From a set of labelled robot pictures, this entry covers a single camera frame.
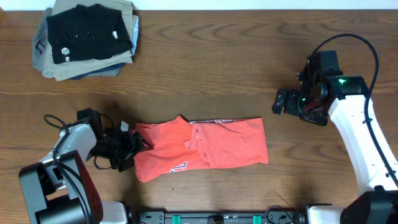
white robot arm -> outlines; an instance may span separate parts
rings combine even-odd
[[[364,121],[363,95],[346,96],[344,100],[335,99],[329,109],[330,119],[339,130],[347,148],[349,158],[353,163],[359,195],[373,191],[376,186],[384,190],[398,190],[389,177],[386,166],[370,136]],[[380,129],[373,111],[373,103],[369,102],[369,117],[377,141],[393,170],[398,170],[398,162]],[[311,224],[339,224],[343,207],[331,205],[314,206],[308,209],[308,220]]]
[[[111,168],[122,172],[134,165],[135,154],[143,148],[142,138],[139,133],[131,134],[124,122],[118,129],[103,130],[101,115],[88,108],[78,112],[77,122],[62,127],[50,123],[45,116],[46,122],[61,129],[60,139],[39,163],[23,168],[19,174],[32,223],[133,222],[123,203],[100,199],[83,161],[93,156],[105,157]],[[47,195],[62,188],[67,188],[67,195],[47,200]]]

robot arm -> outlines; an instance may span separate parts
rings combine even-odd
[[[55,165],[52,150],[39,163],[23,168],[19,180],[32,223],[131,223],[129,209],[120,202],[100,199],[83,164],[91,157],[109,159],[120,172],[134,166],[134,156],[143,149],[139,133],[131,134],[128,125],[105,129],[100,114],[91,109],[78,112],[78,121],[62,127],[54,146],[57,160],[68,178]],[[53,200],[47,196],[67,188],[68,194]]]
[[[363,95],[346,96],[344,100],[336,99],[329,109],[330,119],[339,130],[353,163],[359,195],[374,190],[378,185],[383,186],[384,190],[397,190],[397,186],[389,177],[388,171],[377,153],[368,127],[363,123],[364,102]],[[369,116],[372,119],[371,124],[377,141],[388,163],[393,170],[398,170],[397,160],[374,115],[372,102],[369,103]]]
[[[335,51],[317,52],[324,43],[341,36],[361,39],[370,46],[376,59],[370,89],[361,76],[343,76]],[[320,126],[327,124],[329,116],[353,163],[360,197],[347,208],[308,207],[306,224],[386,223],[398,207],[395,177],[398,165],[377,123],[370,99],[378,70],[376,51],[367,40],[353,34],[337,35],[324,43],[308,57],[303,72],[297,74],[302,81],[301,90],[278,90],[272,111],[280,114],[284,107],[284,113]]]

cable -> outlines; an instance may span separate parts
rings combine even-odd
[[[101,170],[112,168],[111,166],[110,166],[110,167],[100,167],[100,166],[97,164],[97,156],[94,156],[94,166],[95,166],[97,169],[101,169]]]
[[[57,121],[59,121],[62,124],[62,127],[51,123],[50,121],[47,120],[47,117],[56,119]],[[66,166],[65,164],[61,165],[61,163],[59,162],[59,160],[57,158],[58,150],[60,149],[60,147],[62,146],[62,144],[65,142],[66,138],[70,134],[69,133],[69,128],[67,127],[67,124],[65,122],[63,122],[60,118],[58,118],[58,117],[56,117],[54,115],[51,115],[51,114],[44,115],[44,121],[47,124],[49,124],[49,125],[51,125],[53,127],[56,127],[56,128],[59,128],[59,129],[65,128],[65,135],[62,136],[61,140],[58,142],[58,144],[55,146],[55,148],[52,149],[52,159],[54,161],[55,166],[58,168],[58,170],[63,175],[63,178],[68,181],[68,183],[71,185],[73,190],[76,192],[77,197],[78,197],[79,202],[80,202],[81,209],[83,210],[83,214],[84,214],[85,219],[86,219],[86,224],[90,224],[91,222],[90,222],[88,207],[87,207],[87,205],[86,205],[86,203],[85,203],[85,201],[83,199],[83,196],[82,196],[81,192],[79,191],[78,187],[76,186],[76,184],[74,183],[74,181],[72,181],[72,179],[70,178],[69,174],[65,171],[64,167],[68,167],[68,166]]]
[[[62,124],[62,127],[57,126],[57,125],[51,123],[50,121],[48,121],[47,117],[52,118],[52,119],[56,119],[57,121],[59,121],[59,122]],[[62,129],[63,127],[66,127],[66,126],[67,126],[67,124],[66,124],[65,122],[63,122],[60,118],[58,118],[58,117],[56,117],[56,116],[54,116],[54,115],[51,115],[51,114],[45,114],[45,115],[43,116],[43,119],[44,119],[44,121],[45,121],[47,124],[49,124],[49,125],[51,125],[51,126],[53,126],[53,127],[55,127],[55,128],[58,128],[58,129]]]
[[[81,180],[81,177],[79,176],[79,174],[77,174],[73,169],[71,169],[70,167],[68,167],[67,165],[63,164],[62,162],[60,162],[61,166],[66,169],[69,173],[71,173],[72,175],[74,175],[76,177],[76,179],[79,180],[79,182],[81,184],[83,184],[83,181]]]
[[[336,39],[336,38],[339,38],[339,37],[354,37],[354,38],[357,38],[357,39],[359,39],[359,40],[362,40],[362,42],[364,42],[364,43],[371,49],[371,51],[372,51],[372,53],[373,53],[374,63],[375,63],[374,75],[373,75],[373,79],[372,79],[371,85],[370,85],[370,87],[369,87],[368,94],[366,95],[366,99],[365,99],[365,106],[364,106],[365,120],[364,120],[364,122],[365,122],[366,125],[368,126],[369,134],[370,134],[371,137],[372,137],[374,146],[376,147],[376,149],[377,149],[377,151],[378,151],[378,153],[379,153],[379,155],[380,155],[381,160],[383,161],[385,167],[387,168],[388,174],[391,176],[392,181],[394,181],[395,185],[398,187],[398,179],[397,179],[397,177],[396,177],[394,171],[392,170],[390,164],[388,163],[388,160],[387,160],[386,156],[384,155],[384,153],[383,153],[383,151],[382,151],[382,149],[381,149],[381,147],[380,147],[380,145],[379,145],[379,142],[377,141],[376,135],[374,134],[374,131],[373,131],[373,128],[372,128],[372,125],[371,125],[372,119],[369,118],[369,101],[370,101],[370,99],[371,99],[371,95],[372,95],[372,91],[373,91],[373,88],[374,88],[374,84],[376,83],[377,74],[378,74],[378,72],[379,72],[379,57],[377,56],[376,49],[374,49],[374,47],[372,46],[372,44],[371,44],[368,40],[366,40],[365,38],[363,38],[363,37],[361,37],[361,36],[359,36],[359,35],[356,35],[356,34],[339,34],[339,35],[330,37],[329,39],[327,39],[327,40],[325,40],[324,42],[322,42],[322,43],[312,52],[312,54],[315,54],[315,53],[319,50],[319,48],[321,48],[321,47],[322,47],[323,45],[325,45],[327,42],[329,42],[329,41],[331,41],[331,40],[334,40],[334,39]]]
[[[112,124],[112,129],[114,129],[114,124],[113,124],[113,121],[112,121],[112,119],[110,117],[106,116],[105,114],[101,114],[101,113],[99,114],[99,116],[104,116],[105,118],[107,118]]]
[[[271,224],[276,224],[276,223],[274,223],[273,221],[269,220],[269,218],[268,218],[268,211],[269,211],[270,209],[272,209],[272,208],[275,208],[275,207],[281,208],[281,209],[283,209],[283,210],[285,209],[284,207],[282,207],[282,206],[280,206],[280,205],[271,205],[271,207],[269,207],[269,208],[266,210],[266,219],[267,219]],[[291,223],[294,223],[293,217],[291,217],[291,216],[286,212],[286,210],[284,210],[284,212],[286,213],[286,215],[288,216],[288,218],[291,219]]]

printed graphic on shirt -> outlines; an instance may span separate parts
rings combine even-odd
[[[61,49],[61,52],[62,52],[63,55],[68,55],[69,54],[69,49],[64,47],[63,49]]]
[[[170,170],[170,173],[184,171],[184,169],[187,168],[187,164],[187,162],[183,162],[180,165],[173,167],[172,170]]]
[[[211,124],[225,124],[225,123],[230,123],[230,122],[235,122],[235,119],[213,119],[213,120],[208,120],[208,121],[189,121],[189,124],[195,124],[195,123],[211,123]]]

white wall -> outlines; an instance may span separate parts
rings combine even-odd
[[[44,10],[55,0],[0,0],[4,10]],[[142,10],[398,9],[398,0],[132,0]]]

